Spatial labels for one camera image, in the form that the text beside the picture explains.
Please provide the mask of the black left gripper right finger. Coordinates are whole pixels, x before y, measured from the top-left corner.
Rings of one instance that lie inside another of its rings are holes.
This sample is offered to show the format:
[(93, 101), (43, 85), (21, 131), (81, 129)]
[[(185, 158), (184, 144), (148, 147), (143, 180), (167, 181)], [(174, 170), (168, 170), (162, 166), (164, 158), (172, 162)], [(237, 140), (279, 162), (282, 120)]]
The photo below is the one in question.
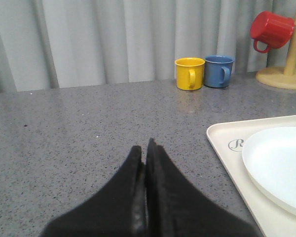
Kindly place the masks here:
[(146, 188), (150, 237), (261, 236), (197, 190), (153, 139), (147, 149)]

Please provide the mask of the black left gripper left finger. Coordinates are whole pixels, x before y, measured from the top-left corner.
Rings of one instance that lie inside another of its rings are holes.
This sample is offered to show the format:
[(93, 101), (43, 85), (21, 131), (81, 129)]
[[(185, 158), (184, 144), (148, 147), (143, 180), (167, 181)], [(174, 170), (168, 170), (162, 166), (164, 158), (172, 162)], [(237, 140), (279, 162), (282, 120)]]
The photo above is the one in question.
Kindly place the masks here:
[(89, 200), (47, 224), (42, 237), (146, 236), (145, 165), (133, 146), (117, 173)]

